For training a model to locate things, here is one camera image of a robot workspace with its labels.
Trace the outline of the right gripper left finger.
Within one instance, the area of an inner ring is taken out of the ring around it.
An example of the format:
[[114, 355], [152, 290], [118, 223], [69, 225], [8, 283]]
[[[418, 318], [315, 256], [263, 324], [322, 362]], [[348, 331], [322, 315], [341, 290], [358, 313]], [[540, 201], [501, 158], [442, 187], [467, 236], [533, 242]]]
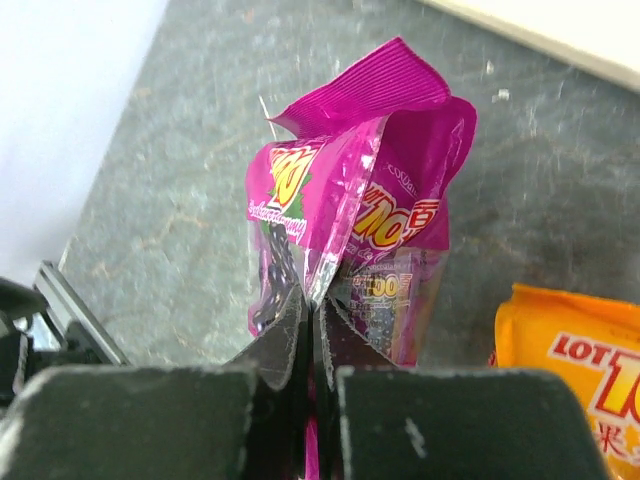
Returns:
[[305, 471], [309, 311], [292, 290], [224, 365], [89, 364], [15, 328], [42, 295], [1, 286], [5, 479], [298, 479]]

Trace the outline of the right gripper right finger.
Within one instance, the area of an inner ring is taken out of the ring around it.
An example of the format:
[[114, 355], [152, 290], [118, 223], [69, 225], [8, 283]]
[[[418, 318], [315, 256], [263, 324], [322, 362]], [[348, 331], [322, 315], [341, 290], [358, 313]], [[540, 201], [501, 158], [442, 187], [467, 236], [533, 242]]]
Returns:
[[332, 300], [317, 313], [324, 479], [605, 479], [577, 398], [530, 369], [392, 364]]

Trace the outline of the purple grape candy bag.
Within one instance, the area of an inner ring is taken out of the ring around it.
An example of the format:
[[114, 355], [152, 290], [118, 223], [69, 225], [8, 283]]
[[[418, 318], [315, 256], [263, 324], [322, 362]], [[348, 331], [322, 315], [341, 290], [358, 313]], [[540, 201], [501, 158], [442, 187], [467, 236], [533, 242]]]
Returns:
[[262, 333], [291, 288], [332, 299], [393, 363], [412, 367], [449, 253], [446, 192], [477, 113], [394, 38], [274, 118], [292, 134], [265, 145], [245, 180], [259, 254]]

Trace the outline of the orange mango candy bag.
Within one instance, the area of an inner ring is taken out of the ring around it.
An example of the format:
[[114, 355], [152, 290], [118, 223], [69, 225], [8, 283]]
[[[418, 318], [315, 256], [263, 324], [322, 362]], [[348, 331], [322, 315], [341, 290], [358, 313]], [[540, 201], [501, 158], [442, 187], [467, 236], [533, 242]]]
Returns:
[[574, 391], [615, 479], [639, 476], [639, 308], [516, 284], [497, 310], [489, 363], [538, 368]]

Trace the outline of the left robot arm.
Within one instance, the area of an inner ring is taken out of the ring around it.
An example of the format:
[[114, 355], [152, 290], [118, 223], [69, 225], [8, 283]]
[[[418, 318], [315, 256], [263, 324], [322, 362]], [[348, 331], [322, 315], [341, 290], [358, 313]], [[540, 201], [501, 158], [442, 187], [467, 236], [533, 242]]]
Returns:
[[60, 365], [127, 363], [106, 330], [65, 280], [40, 292], [1, 280], [1, 408], [35, 374]]

